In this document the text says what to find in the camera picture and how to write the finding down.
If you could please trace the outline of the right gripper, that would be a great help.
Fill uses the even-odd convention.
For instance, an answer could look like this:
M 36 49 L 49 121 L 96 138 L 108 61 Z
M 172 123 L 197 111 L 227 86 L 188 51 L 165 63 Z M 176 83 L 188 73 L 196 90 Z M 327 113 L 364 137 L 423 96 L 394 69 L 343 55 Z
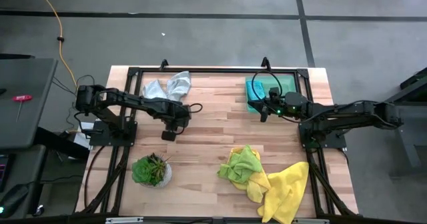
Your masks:
M 281 99 L 279 87 L 272 87 L 268 92 L 268 96 L 263 99 L 249 100 L 248 105 L 249 111 L 261 111 L 260 121 L 262 123 L 266 122 L 268 116 L 271 114 L 275 114 L 282 119 L 286 119 L 284 116 L 284 102 Z

